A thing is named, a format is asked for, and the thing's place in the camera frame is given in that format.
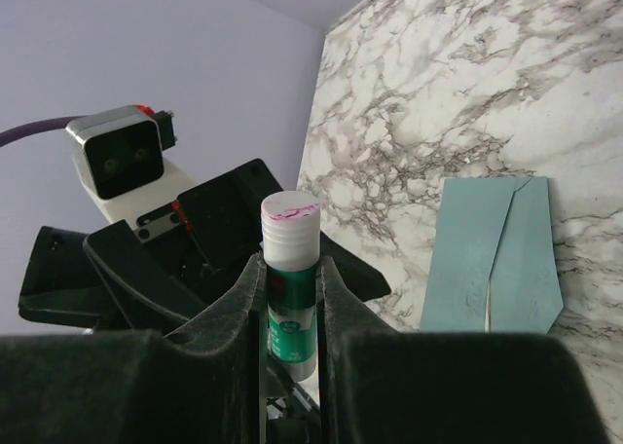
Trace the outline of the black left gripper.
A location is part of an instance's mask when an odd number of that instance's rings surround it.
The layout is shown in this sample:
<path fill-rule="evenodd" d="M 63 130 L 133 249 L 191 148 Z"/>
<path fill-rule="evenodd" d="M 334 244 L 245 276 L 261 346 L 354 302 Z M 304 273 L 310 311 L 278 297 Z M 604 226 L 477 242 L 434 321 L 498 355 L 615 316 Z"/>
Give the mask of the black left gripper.
<path fill-rule="evenodd" d="M 213 272 L 260 248 L 260 204 L 281 190 L 254 159 L 137 219 L 88 235 L 84 249 L 131 329 L 164 335 L 219 298 Z"/>

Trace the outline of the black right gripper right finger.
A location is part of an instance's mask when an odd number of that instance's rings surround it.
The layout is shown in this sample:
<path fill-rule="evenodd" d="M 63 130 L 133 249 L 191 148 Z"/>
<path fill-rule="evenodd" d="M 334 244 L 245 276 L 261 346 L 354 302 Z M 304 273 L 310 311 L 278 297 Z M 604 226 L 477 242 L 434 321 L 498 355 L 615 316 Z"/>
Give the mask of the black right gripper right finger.
<path fill-rule="evenodd" d="M 578 363 L 537 334 L 400 332 L 345 285 L 316 276 L 326 443 L 605 443 Z"/>

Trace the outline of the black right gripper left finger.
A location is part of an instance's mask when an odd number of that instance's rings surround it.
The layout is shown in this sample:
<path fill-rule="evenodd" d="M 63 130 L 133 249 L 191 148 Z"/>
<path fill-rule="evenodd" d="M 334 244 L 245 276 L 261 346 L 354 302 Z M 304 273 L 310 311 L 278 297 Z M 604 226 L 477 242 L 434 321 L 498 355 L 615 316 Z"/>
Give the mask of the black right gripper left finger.
<path fill-rule="evenodd" d="M 1 341 L 5 443 L 262 443 L 266 267 L 168 335 Z"/>

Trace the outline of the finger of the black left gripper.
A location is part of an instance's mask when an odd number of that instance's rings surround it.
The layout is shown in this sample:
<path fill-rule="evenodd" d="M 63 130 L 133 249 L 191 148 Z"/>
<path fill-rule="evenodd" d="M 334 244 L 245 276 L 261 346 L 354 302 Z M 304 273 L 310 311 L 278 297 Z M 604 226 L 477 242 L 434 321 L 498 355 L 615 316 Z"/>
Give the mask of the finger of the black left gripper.
<path fill-rule="evenodd" d="M 359 300 L 376 300 L 390 294 L 384 275 L 352 252 L 320 233 L 320 253 L 330 256 L 347 288 Z"/>

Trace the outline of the light blue paper envelope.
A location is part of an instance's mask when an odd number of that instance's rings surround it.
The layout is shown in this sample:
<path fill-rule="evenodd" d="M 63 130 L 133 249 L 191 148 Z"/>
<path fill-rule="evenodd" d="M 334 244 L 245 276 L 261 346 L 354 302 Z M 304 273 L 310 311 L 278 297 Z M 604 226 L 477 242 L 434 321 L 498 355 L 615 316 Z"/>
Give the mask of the light blue paper envelope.
<path fill-rule="evenodd" d="M 420 329 L 546 334 L 564 301 L 544 177 L 444 182 Z"/>

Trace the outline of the green white glue stick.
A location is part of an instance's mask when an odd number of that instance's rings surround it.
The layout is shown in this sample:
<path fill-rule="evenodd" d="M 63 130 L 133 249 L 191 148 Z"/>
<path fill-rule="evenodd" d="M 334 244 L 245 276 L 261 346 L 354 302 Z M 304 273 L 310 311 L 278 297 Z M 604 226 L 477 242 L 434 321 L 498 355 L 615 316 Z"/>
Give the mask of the green white glue stick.
<path fill-rule="evenodd" d="M 270 348 L 295 382 L 316 364 L 320 214 L 319 200 L 303 191 L 278 192 L 261 204 Z"/>

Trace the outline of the beige paper letter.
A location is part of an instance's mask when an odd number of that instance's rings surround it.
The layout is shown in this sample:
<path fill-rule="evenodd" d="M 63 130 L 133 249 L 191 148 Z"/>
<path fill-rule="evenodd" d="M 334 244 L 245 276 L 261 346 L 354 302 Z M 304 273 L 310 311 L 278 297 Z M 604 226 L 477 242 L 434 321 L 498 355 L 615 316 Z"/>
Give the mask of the beige paper letter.
<path fill-rule="evenodd" d="M 488 280 L 488 283 L 486 286 L 486 297 L 485 297 L 486 305 L 485 305 L 485 320 L 484 320 L 484 331 L 486 333 L 491 332 L 491 295 L 492 295 L 491 281 Z"/>

